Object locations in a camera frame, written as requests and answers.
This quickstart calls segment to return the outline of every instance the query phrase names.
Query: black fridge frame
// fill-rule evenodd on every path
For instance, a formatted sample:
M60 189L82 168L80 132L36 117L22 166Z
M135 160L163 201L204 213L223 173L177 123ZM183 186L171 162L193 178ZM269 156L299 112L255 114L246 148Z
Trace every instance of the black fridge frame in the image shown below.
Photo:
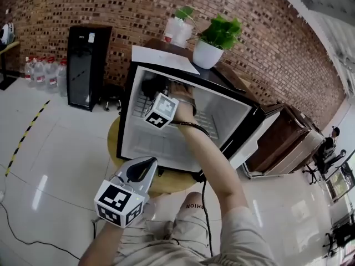
M251 110L246 115L242 123L237 127L237 129L233 132L233 134L225 141L225 143L220 148L220 150L223 152L226 158L230 158L237 151L237 149L241 147L241 145L252 135L252 133L264 121L264 119L273 115L274 113L277 113L283 107L282 104L278 104L278 105L269 106L266 109L263 108L259 103L244 96L244 93L236 89L234 85L216 68L211 68L210 70L212 70L212 72L215 75L217 75L220 79L222 79L222 81L226 84L226 86L213 83L209 80L204 79L200 75L187 73L185 71L181 71L178 69L168 68L168 67L149 64L149 63L131 62L128 71L126 86L125 86L125 94L123 97L123 105L121 109L121 117L120 117L118 140L117 140L117 151L116 151L116 157L122 158L123 160L131 160L130 158L121 156L121 152L122 152L125 123L126 123L127 112L128 112L128 105L129 105L129 100L131 98L131 91L133 88L133 82L135 79L135 74L138 66L152 69L172 76L179 76L178 78L180 79L211 89L220 94L229 96L230 98L233 98L235 100L238 100L240 102L243 102L251 106ZM179 170L179 169L174 169L171 167L164 167L164 166L159 166L159 168L190 173L192 174L193 178L197 182L201 182L204 180L204 175L202 171L191 172L191 171Z

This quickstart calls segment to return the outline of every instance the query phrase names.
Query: brown wooden furniture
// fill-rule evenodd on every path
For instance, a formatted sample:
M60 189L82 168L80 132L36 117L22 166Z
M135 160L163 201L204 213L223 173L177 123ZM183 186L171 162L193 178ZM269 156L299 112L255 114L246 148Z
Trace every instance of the brown wooden furniture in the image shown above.
M251 172L267 174L284 161L285 170L291 172L311 158L322 140L323 136L320 135L319 129L306 115L293 106L285 105L279 117L258 140L258 149L246 161L246 165ZM306 149L310 149L309 152L302 153ZM292 152L291 157L297 158L285 160Z

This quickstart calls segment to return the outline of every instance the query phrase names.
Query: brick wall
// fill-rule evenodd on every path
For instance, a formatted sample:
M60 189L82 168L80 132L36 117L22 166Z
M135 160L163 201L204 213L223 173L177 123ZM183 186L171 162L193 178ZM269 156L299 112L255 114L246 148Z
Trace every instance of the brick wall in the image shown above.
M250 76L262 103L295 105L324 127L344 94L326 51L286 0L0 0L0 21L14 21L21 46L8 55L9 70L22 71L28 55L66 55L69 27L112 25L105 79L124 85L131 46L161 38L178 6L190 5L200 29L218 13L243 24L240 43L222 60ZM6 8L11 13L5 17ZM189 48L193 49L195 41Z

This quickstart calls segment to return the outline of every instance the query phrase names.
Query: white flower pot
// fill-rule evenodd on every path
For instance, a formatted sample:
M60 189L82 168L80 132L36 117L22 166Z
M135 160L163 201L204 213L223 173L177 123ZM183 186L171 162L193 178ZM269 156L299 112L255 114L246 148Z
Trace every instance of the white flower pot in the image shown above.
M199 39L195 45L192 59L197 66L204 69L210 69L216 65L218 60L220 60L223 52L222 49L213 47Z

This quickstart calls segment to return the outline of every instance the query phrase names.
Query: hand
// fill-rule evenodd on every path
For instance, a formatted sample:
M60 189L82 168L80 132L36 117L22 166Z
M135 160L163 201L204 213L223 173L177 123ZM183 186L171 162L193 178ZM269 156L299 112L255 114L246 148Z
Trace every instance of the hand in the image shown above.
M183 85L180 85L176 82L170 83L170 97L188 97L192 98L192 87L188 86L187 88ZM174 120L177 121L185 121L185 122L193 122L197 124L197 121L194 118L194 108L191 104L186 103L184 101L179 102L179 106L177 107Z

